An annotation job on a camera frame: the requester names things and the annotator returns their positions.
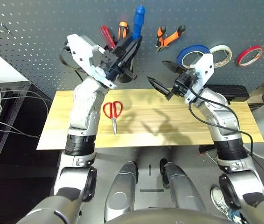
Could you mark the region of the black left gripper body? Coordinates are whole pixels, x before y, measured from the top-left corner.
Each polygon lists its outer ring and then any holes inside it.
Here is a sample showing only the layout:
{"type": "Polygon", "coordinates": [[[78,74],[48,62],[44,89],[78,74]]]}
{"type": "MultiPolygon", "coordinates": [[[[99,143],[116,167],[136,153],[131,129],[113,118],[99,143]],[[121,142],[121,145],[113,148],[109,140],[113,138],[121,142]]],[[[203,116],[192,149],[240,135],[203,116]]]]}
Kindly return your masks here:
{"type": "Polygon", "coordinates": [[[107,77],[111,80],[135,80],[137,75],[132,70],[128,70],[122,65],[122,59],[124,56],[115,56],[113,50],[107,50],[101,56],[101,65],[107,77]]]}

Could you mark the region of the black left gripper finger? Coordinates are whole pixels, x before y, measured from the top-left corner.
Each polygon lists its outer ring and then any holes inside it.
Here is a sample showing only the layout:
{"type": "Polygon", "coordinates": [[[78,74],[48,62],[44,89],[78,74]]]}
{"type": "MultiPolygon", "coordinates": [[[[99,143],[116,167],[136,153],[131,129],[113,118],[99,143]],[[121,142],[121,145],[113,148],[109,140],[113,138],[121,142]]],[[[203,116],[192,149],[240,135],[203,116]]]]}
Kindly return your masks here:
{"type": "Polygon", "coordinates": [[[124,39],[118,41],[115,49],[113,50],[113,54],[115,56],[124,56],[132,46],[132,36],[127,36],[124,39]]]}
{"type": "Polygon", "coordinates": [[[142,41],[142,37],[137,40],[132,40],[132,42],[126,48],[126,53],[122,59],[122,65],[124,65],[128,70],[132,70],[134,57],[138,52],[142,41]]]}

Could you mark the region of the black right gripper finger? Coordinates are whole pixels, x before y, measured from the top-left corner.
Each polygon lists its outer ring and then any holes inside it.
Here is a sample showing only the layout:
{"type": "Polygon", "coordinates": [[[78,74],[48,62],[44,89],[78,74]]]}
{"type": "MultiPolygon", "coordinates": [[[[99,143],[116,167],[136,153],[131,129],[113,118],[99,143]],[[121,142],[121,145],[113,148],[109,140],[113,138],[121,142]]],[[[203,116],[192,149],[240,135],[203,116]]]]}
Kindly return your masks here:
{"type": "Polygon", "coordinates": [[[181,74],[185,71],[185,69],[183,67],[181,67],[180,65],[178,65],[174,62],[164,60],[164,61],[162,61],[162,63],[174,73],[181,74]]]}
{"type": "Polygon", "coordinates": [[[172,97],[172,91],[167,89],[166,87],[163,86],[161,82],[159,82],[157,79],[152,78],[152,77],[147,77],[149,83],[152,85],[152,87],[160,92],[162,95],[166,97],[167,100],[170,100],[172,97]]]}

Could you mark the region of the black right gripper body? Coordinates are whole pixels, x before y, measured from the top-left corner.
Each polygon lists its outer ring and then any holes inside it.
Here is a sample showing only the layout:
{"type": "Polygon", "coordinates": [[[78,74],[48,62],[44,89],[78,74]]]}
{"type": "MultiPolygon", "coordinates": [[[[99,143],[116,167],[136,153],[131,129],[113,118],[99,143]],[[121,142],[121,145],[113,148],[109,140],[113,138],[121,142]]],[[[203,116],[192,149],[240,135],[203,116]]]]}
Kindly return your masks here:
{"type": "Polygon", "coordinates": [[[178,75],[174,81],[173,93],[179,97],[185,97],[187,91],[192,87],[194,81],[197,80],[193,71],[185,71],[178,75]]]}

